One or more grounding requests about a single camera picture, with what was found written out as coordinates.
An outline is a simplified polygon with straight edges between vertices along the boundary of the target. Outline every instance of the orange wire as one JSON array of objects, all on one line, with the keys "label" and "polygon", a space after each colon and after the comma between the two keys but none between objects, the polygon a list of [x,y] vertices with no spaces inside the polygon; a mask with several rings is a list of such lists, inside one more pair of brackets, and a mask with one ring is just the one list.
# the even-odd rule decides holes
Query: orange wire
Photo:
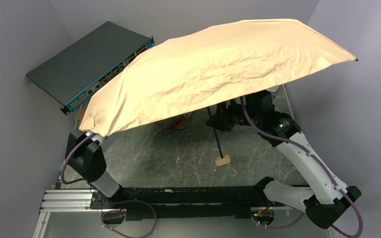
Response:
[{"label": "orange wire", "polygon": [[259,213],[268,211],[268,209],[269,209],[271,206],[272,206],[272,202],[270,201],[270,202],[268,203],[268,206],[267,206],[265,209],[260,210]]}]

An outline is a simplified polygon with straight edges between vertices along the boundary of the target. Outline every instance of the purple cable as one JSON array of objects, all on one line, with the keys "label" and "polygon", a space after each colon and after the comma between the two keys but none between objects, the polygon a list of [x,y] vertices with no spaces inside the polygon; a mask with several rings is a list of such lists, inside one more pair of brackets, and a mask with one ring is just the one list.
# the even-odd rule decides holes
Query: purple cable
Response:
[{"label": "purple cable", "polygon": [[[246,107],[245,107],[245,104],[244,104],[244,100],[243,100],[243,97],[240,97],[240,101],[242,103],[242,109],[243,109],[243,113],[245,114],[245,117],[246,117],[246,120],[248,120],[249,124],[261,135],[263,136],[266,136],[266,137],[269,137],[271,139],[275,139],[275,140],[279,140],[279,141],[283,141],[283,142],[286,142],[286,143],[290,143],[290,144],[293,144],[297,147],[299,147],[300,149],[304,150],[306,152],[306,154],[310,154],[310,150],[308,150],[305,146],[297,143],[296,141],[292,141],[292,140],[289,140],[289,139],[286,139],[286,138],[282,138],[282,137],[279,137],[279,136],[275,136],[275,135],[271,135],[271,134],[268,134],[266,132],[263,132],[262,130],[260,130],[251,120],[251,118],[249,117],[249,114],[248,114],[248,111],[246,110]],[[311,155],[311,157],[319,164],[319,166],[323,169],[323,171],[325,171],[326,175],[328,175],[329,179],[331,180],[332,184],[334,186],[338,186],[338,183],[336,182],[336,180],[333,178],[333,176],[331,175],[331,173],[329,172],[329,170],[326,168],[326,166],[322,163],[322,161],[320,161],[318,159],[318,157],[316,157],[316,155]],[[358,238],[362,231],[363,231],[363,218],[360,214],[360,211],[359,209],[357,208],[357,206],[354,204],[354,202],[351,200],[351,198],[345,194],[345,192],[342,190],[342,189],[339,189],[338,190],[342,196],[345,197],[345,199],[347,199],[348,203],[350,203],[350,205],[353,207],[354,211],[356,212],[356,215],[357,215],[357,218],[359,220],[359,228],[357,230],[357,232],[355,233],[355,235],[353,236],[350,236],[346,233],[344,233],[343,231],[341,231],[340,229],[338,229],[337,227],[335,227],[334,225],[332,225],[332,228],[334,228],[336,231],[338,231],[340,234],[342,234],[343,236],[345,237],[348,237],[348,238]]]},{"label": "purple cable", "polygon": [[[290,224],[288,224],[288,225],[285,225],[285,226],[281,226],[281,227],[273,227],[273,226],[267,226],[267,225],[263,225],[263,226],[264,226],[265,228],[267,228],[267,229],[285,229],[285,228],[289,228],[289,227],[295,225],[296,223],[298,223],[304,216],[305,216],[305,214],[302,213],[302,214],[300,215],[300,217],[298,217],[297,219],[295,219],[292,223],[290,223]],[[255,221],[254,217],[252,217],[252,220],[256,223],[256,225],[258,225],[257,222]]]},{"label": "purple cable", "polygon": [[107,229],[113,231],[114,233],[116,233],[116,234],[118,234],[118,235],[121,235],[121,236],[123,236],[123,237],[126,237],[126,238],[145,238],[145,237],[148,237],[151,233],[153,233],[153,231],[155,230],[155,227],[156,227],[156,225],[157,225],[157,214],[155,213],[154,208],[153,208],[149,203],[144,202],[144,201],[141,201],[141,200],[128,200],[128,201],[122,201],[122,202],[111,202],[111,201],[109,200],[109,198],[106,197],[102,192],[100,192],[94,185],[92,185],[91,183],[88,183],[88,185],[90,185],[93,189],[95,189],[95,190],[96,190],[96,191],[97,191],[97,192],[98,192],[98,193],[99,193],[99,194],[106,200],[107,203],[110,203],[110,204],[124,204],[124,203],[131,203],[131,202],[139,202],[139,203],[142,203],[142,204],[144,204],[144,205],[147,205],[147,206],[151,209],[152,213],[154,214],[154,224],[152,225],[151,230],[150,230],[147,234],[145,234],[145,235],[143,235],[143,236],[141,236],[141,237],[130,237],[130,236],[128,236],[128,235],[125,235],[125,234],[121,233],[120,231],[118,231],[118,230],[116,230],[116,229],[113,229],[113,228],[109,227],[108,225],[106,225],[106,224],[104,223],[104,221],[103,221],[104,216],[105,216],[106,214],[108,214],[108,213],[118,213],[119,211],[116,211],[116,210],[111,210],[111,211],[105,212],[105,213],[103,213],[103,215],[101,216],[101,223],[103,224],[103,226],[104,226],[105,228],[107,228]]},{"label": "purple cable", "polygon": [[96,135],[96,133],[91,133],[89,136],[87,136],[86,138],[84,138],[83,140],[81,140],[81,142],[79,142],[72,150],[71,152],[68,154],[68,156],[66,157],[66,159],[64,160],[63,162],[63,165],[62,165],[62,169],[61,169],[61,181],[64,183],[64,184],[72,184],[72,183],[75,183],[75,182],[79,182],[79,181],[83,181],[85,180],[84,178],[77,178],[75,180],[72,180],[72,181],[66,181],[65,180],[65,170],[66,170],[66,167],[68,165],[68,162],[72,159],[75,151],[81,146],[83,145],[88,139],[90,139],[91,137],[93,137],[94,135]]}]

